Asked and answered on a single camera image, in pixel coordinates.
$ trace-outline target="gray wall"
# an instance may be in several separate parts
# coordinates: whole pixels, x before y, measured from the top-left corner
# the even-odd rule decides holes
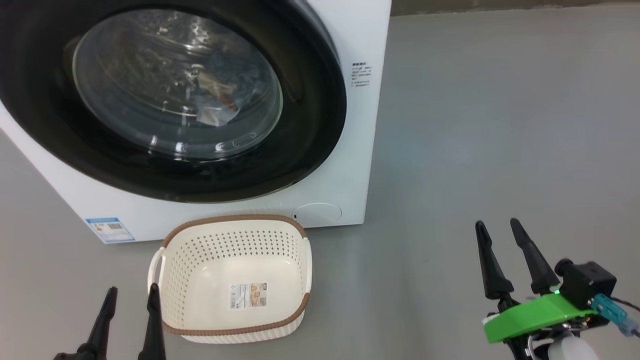
[[[637,2],[637,0],[393,0],[391,16],[419,13],[531,9],[544,6],[585,6],[620,2]]]

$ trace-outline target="front-loading washing machine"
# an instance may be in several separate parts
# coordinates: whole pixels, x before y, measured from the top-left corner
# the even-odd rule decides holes
[[[0,126],[106,243],[364,221],[390,0],[0,3]]]

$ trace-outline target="brown basket rim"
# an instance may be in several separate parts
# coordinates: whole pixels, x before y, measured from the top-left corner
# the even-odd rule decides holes
[[[288,217],[284,217],[282,215],[230,215],[224,217],[212,217],[212,218],[204,218],[200,220],[194,220],[186,222],[178,227],[176,227],[172,232],[167,235],[162,243],[162,247],[167,248],[169,243],[173,240],[173,238],[178,235],[182,230],[188,229],[189,227],[194,227],[198,225],[204,224],[213,224],[216,222],[231,222],[231,221],[242,221],[242,220],[276,220],[276,221],[284,221],[291,225],[293,225],[302,235],[303,238],[307,237],[307,234],[300,224]],[[168,332],[176,335],[182,336],[226,336],[226,335],[240,335],[240,334],[248,334],[251,332],[259,332],[266,331],[271,329],[277,329],[279,327],[283,327],[289,325],[295,319],[297,319],[302,312],[304,312],[307,304],[309,302],[309,293],[305,293],[300,306],[298,306],[297,310],[288,318],[281,320],[279,322],[267,323],[264,325],[257,325],[251,327],[240,327],[236,329],[226,329],[226,330],[188,330],[188,329],[178,329],[172,326],[169,326],[163,319],[163,328]]]

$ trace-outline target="perforated basket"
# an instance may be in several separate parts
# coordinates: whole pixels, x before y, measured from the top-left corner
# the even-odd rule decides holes
[[[311,246],[290,218],[233,216],[178,226],[158,264],[164,329],[197,343],[248,343],[289,335],[311,291]]]

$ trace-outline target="cable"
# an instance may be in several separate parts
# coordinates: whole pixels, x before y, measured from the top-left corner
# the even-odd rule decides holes
[[[615,301],[615,302],[617,302],[617,303],[620,303],[620,304],[626,305],[628,307],[631,307],[632,309],[635,309],[636,311],[640,311],[640,306],[633,305],[629,301],[620,300],[617,297],[610,297],[610,299]]]

